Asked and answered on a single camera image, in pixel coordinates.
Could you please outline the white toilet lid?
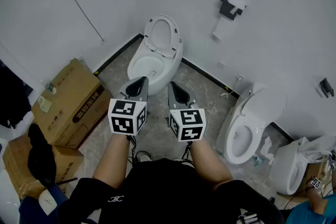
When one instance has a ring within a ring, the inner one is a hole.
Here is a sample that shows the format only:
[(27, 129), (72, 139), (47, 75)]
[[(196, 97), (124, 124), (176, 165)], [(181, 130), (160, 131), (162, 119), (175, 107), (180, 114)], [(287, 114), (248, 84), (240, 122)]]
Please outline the white toilet lid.
[(152, 29), (151, 40), (156, 48), (168, 49), (171, 43), (170, 24), (164, 19), (157, 20)]

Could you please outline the black cloth bag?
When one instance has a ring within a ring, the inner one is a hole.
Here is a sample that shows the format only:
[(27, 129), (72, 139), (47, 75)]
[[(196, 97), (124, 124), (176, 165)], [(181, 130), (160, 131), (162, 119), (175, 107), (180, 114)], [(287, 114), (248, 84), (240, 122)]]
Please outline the black cloth bag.
[(48, 144), (36, 123), (30, 125), (28, 137), (32, 146), (28, 154), (28, 169), (44, 187), (50, 188), (56, 180), (56, 162), (52, 146)]

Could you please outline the white toilet bowl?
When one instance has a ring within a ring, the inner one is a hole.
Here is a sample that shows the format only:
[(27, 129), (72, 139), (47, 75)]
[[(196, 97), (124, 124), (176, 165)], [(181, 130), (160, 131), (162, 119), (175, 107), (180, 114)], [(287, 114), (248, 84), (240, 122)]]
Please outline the white toilet bowl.
[(158, 52), (151, 51), (143, 39), (128, 65), (128, 77), (130, 80), (147, 77), (148, 95), (155, 95), (172, 80), (180, 66), (182, 55), (183, 45), (179, 45), (175, 56), (168, 59)]

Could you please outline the crumpled white paper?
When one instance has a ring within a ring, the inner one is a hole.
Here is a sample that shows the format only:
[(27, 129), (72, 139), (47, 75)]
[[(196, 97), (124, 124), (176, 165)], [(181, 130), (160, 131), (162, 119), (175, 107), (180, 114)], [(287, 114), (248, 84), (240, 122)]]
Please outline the crumpled white paper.
[(274, 160), (274, 154), (270, 152), (270, 149), (272, 147), (272, 141), (270, 137), (265, 138), (264, 144), (260, 150), (261, 155), (263, 155), (265, 158), (269, 159), (269, 164), (272, 164)]

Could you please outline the white cap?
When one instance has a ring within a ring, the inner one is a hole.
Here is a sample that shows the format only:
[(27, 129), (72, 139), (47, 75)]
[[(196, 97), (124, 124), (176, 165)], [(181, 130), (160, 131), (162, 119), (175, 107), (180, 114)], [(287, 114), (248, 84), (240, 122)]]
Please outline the white cap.
[(45, 189), (38, 197), (38, 203), (43, 212), (49, 216), (56, 208), (57, 202), (51, 195), (51, 193)]

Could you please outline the black toilet paper holder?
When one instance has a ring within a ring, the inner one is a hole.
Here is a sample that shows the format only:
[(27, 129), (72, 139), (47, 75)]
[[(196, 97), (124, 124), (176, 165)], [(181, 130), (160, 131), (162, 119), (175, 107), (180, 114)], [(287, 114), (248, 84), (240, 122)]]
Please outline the black toilet paper holder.
[(220, 0), (221, 7), (219, 13), (230, 20), (234, 20), (237, 15), (241, 15), (246, 4), (241, 0)]

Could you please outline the person's right forearm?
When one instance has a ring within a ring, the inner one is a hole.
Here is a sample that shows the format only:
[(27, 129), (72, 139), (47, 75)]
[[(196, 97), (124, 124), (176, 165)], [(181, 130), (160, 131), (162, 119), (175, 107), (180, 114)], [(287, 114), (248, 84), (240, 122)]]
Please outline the person's right forearm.
[(227, 166), (206, 140), (195, 141), (191, 145), (191, 156), (196, 172), (213, 189), (234, 180)]

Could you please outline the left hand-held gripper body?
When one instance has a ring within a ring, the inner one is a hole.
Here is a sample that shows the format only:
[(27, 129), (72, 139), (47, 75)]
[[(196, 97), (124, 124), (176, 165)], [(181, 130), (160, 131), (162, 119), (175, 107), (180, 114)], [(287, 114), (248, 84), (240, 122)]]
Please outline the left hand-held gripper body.
[(143, 97), (139, 100), (110, 99), (108, 120), (112, 133), (138, 135), (147, 121), (146, 99)]

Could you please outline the plastic wrapped white toilet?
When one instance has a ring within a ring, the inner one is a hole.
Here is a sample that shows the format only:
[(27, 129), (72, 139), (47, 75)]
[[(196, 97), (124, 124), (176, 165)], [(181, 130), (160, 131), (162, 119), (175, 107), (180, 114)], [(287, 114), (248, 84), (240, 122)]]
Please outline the plastic wrapped white toilet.
[(322, 136), (313, 141), (302, 137), (278, 148), (269, 173), (271, 187), (283, 195), (294, 194), (307, 166), (327, 161), (334, 148), (336, 136)]

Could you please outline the hanging white paper sheet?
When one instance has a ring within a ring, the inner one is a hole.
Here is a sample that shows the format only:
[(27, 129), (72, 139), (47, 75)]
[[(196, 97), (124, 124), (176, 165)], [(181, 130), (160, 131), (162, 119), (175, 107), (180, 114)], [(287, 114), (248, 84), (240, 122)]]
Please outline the hanging white paper sheet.
[(213, 31), (213, 36), (218, 40), (222, 40), (225, 37), (229, 26), (230, 22), (227, 20), (227, 18), (221, 17)]

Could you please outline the plain cardboard box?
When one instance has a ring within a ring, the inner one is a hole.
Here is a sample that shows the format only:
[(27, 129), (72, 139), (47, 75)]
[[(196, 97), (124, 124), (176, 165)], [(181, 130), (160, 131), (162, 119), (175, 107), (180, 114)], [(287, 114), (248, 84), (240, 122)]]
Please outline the plain cardboard box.
[[(27, 135), (23, 135), (10, 141), (3, 155), (5, 169), (19, 199), (26, 196), (37, 199), (46, 189), (28, 169), (30, 149), (30, 140)], [(52, 151), (56, 162), (56, 182), (74, 178), (84, 156), (77, 149), (67, 147), (52, 146)]]

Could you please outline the brown cardboard carton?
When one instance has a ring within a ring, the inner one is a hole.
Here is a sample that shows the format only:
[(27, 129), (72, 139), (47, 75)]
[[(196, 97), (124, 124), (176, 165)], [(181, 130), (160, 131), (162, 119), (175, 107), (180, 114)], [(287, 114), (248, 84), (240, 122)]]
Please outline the brown cardboard carton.
[(303, 176), (300, 188), (304, 189), (306, 183), (311, 178), (317, 178), (321, 181), (321, 189), (331, 184), (332, 169), (329, 162), (308, 164)]

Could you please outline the blue chair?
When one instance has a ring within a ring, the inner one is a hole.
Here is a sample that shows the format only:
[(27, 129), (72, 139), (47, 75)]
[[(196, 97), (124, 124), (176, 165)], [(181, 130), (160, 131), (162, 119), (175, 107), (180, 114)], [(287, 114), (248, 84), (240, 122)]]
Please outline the blue chair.
[(26, 196), (21, 201), (18, 209), (19, 224), (57, 224), (57, 210), (59, 206), (68, 199), (64, 192), (60, 189), (60, 186), (77, 179), (78, 178), (75, 177), (65, 181), (60, 181), (47, 189), (57, 202), (57, 208), (49, 216), (47, 216), (41, 209), (38, 199)]

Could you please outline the white ceramic fixture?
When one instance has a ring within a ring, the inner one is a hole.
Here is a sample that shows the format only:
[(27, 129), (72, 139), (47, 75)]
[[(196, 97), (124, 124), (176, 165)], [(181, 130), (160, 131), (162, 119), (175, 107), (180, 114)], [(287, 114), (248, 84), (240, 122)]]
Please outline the white ceramic fixture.
[(4, 224), (19, 224), (20, 200), (5, 169), (0, 171), (0, 218)]

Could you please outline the dark hanging garment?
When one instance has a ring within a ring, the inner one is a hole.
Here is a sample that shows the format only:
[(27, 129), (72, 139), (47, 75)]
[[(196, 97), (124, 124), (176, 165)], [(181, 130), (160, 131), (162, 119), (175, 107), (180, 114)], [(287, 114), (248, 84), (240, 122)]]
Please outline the dark hanging garment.
[(31, 111), (28, 96), (32, 88), (0, 60), (0, 125), (16, 128)]

